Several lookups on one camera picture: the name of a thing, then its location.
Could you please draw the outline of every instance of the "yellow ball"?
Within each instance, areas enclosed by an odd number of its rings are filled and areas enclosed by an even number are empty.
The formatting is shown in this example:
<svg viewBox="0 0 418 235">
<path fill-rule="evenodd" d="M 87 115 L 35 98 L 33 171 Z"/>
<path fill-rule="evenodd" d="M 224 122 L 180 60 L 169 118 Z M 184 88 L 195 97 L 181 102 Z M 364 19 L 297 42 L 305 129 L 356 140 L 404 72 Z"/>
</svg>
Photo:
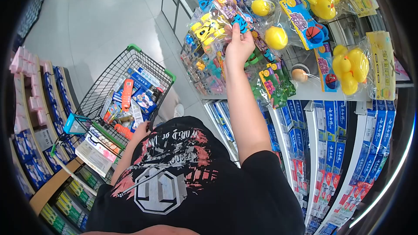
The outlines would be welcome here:
<svg viewBox="0 0 418 235">
<path fill-rule="evenodd" d="M 266 16 L 271 10 L 270 2 L 267 0 L 254 0 L 251 3 L 251 10 L 260 17 Z"/>
<path fill-rule="evenodd" d="M 333 55 L 344 55 L 348 52 L 347 47 L 343 46 L 342 44 L 337 45 L 332 52 Z"/>
<path fill-rule="evenodd" d="M 288 43 L 288 36 L 281 27 L 270 27 L 265 32 L 265 42 L 270 48 L 282 50 Z"/>
</svg>

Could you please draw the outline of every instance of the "shopping cart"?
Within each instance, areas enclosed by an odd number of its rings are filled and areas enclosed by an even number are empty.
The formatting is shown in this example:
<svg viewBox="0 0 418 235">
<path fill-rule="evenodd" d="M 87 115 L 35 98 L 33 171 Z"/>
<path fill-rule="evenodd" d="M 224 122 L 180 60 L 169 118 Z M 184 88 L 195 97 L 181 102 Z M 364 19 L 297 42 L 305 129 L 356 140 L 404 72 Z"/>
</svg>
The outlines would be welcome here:
<svg viewBox="0 0 418 235">
<path fill-rule="evenodd" d="M 174 84 L 176 76 L 146 55 L 138 46 L 135 44 L 129 44 L 128 47 L 118 57 L 116 57 L 115 60 L 113 60 L 113 62 L 94 82 L 93 86 L 84 96 L 80 106 L 75 112 L 78 115 L 89 118 L 87 121 L 81 121 L 76 118 L 77 123 L 84 127 L 86 134 L 83 136 L 64 133 L 58 138 L 58 140 L 55 141 L 51 151 L 51 157 L 53 157 L 66 172 L 68 172 L 86 188 L 88 186 L 79 180 L 76 175 L 74 175 L 57 157 L 55 148 L 57 145 L 68 145 L 71 140 L 71 144 L 79 144 L 84 140 L 85 136 L 90 135 L 97 137 L 97 139 L 95 138 L 96 141 L 100 142 L 103 147 L 120 159 L 121 152 L 125 149 L 129 140 L 117 133 L 114 129 L 114 125 L 105 123 L 105 121 L 100 117 L 100 113 L 119 79 L 123 76 L 129 78 L 128 68 L 138 69 L 139 67 L 142 67 L 158 79 L 160 81 L 161 88 L 164 89 L 163 92 L 160 92 L 154 86 L 150 87 L 150 90 L 154 92 L 151 96 L 151 100 L 157 105 L 154 111 L 149 115 L 149 120 L 151 122 L 149 127 L 152 129 L 153 122 L 158 115 L 158 110 L 171 86 Z"/>
</svg>

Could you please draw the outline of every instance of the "green cart handle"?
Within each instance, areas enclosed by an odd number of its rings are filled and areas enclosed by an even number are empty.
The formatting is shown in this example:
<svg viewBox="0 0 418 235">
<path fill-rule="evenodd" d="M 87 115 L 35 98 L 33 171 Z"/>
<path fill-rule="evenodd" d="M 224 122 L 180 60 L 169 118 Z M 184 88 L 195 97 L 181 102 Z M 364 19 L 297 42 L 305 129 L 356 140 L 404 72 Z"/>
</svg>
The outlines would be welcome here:
<svg viewBox="0 0 418 235">
<path fill-rule="evenodd" d="M 128 44 L 128 47 L 126 48 L 128 51 L 130 51 L 130 50 L 136 50 L 138 53 L 139 52 L 141 52 L 142 50 L 136 45 L 136 44 Z M 173 85 L 174 84 L 174 82 L 175 82 L 175 80 L 177 79 L 177 77 L 172 73 L 172 72 L 170 72 L 170 70 L 168 70 L 168 69 L 164 69 L 164 73 L 166 74 L 166 75 L 168 75 L 170 78 L 171 78 L 171 85 Z"/>
</svg>

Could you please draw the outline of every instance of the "metal wire basket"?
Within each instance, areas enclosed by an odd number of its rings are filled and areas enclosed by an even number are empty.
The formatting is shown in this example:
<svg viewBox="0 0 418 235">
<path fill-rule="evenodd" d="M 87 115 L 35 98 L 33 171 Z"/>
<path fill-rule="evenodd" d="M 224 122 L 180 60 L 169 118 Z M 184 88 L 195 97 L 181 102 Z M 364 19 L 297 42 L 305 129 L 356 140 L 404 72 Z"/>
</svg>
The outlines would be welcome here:
<svg viewBox="0 0 418 235">
<path fill-rule="evenodd" d="M 116 57 L 115 60 L 113 60 L 113 62 L 94 82 L 93 86 L 87 92 L 86 96 L 84 96 L 80 106 L 75 112 L 78 115 L 85 116 L 90 119 L 87 124 L 78 119 L 76 120 L 89 134 L 96 137 L 100 136 L 101 144 L 118 158 L 121 158 L 120 152 L 125 148 L 129 140 L 117 133 L 117 131 L 113 128 L 113 125 L 105 123 L 100 117 L 100 112 L 105 105 L 107 98 L 110 94 L 112 94 L 118 80 L 122 76 L 129 78 L 129 74 L 127 72 L 128 68 L 138 69 L 139 67 L 142 67 L 158 79 L 160 81 L 161 88 L 164 88 L 164 91 L 160 92 L 155 86 L 150 87 L 150 90 L 154 92 L 151 96 L 151 100 L 157 105 L 154 111 L 149 115 L 149 120 L 151 122 L 150 128 L 152 128 L 152 124 L 158 114 L 158 110 L 171 86 L 175 82 L 176 76 L 146 55 L 135 44 L 128 45 L 128 47 L 118 57 Z M 115 151 L 115 149 L 111 148 L 113 145 L 116 145 L 120 151 Z"/>
</svg>

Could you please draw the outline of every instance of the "orange item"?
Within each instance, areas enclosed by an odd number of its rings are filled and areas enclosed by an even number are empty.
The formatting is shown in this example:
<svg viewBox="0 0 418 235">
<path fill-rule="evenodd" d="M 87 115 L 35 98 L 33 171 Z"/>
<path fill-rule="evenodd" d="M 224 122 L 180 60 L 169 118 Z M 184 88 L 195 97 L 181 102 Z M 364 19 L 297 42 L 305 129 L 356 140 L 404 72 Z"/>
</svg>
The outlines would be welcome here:
<svg viewBox="0 0 418 235">
<path fill-rule="evenodd" d="M 133 136 L 133 132 L 131 132 L 130 130 L 129 130 L 129 128 L 128 127 L 124 127 L 124 126 L 122 126 L 122 125 L 120 125 L 120 124 L 116 124 L 115 125 L 115 130 L 118 132 L 118 133 L 120 133 L 120 134 L 122 134 L 125 138 L 127 138 L 129 141 L 132 139 L 132 136 Z"/>
<path fill-rule="evenodd" d="M 132 96 L 133 80 L 126 79 L 122 92 L 122 111 L 128 112 L 130 107 L 130 98 Z"/>
</svg>

